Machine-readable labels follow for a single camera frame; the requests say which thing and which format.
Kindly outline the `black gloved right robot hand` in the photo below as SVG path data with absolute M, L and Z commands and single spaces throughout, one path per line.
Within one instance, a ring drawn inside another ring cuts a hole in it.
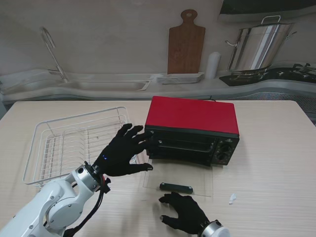
M 160 216 L 160 220 L 175 230 L 191 235 L 199 234 L 209 223 L 209 219 L 191 196 L 182 196 L 171 192 L 158 199 L 160 203 L 169 204 L 177 212 L 178 217 Z

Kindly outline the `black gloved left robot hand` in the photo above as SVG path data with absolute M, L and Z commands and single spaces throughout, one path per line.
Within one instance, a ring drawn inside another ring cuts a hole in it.
M 130 163 L 135 155 L 156 145 L 150 139 L 153 134 L 150 132 L 140 134 L 142 129 L 141 125 L 124 124 L 92 165 L 96 172 L 118 177 L 153 170 L 149 163 Z

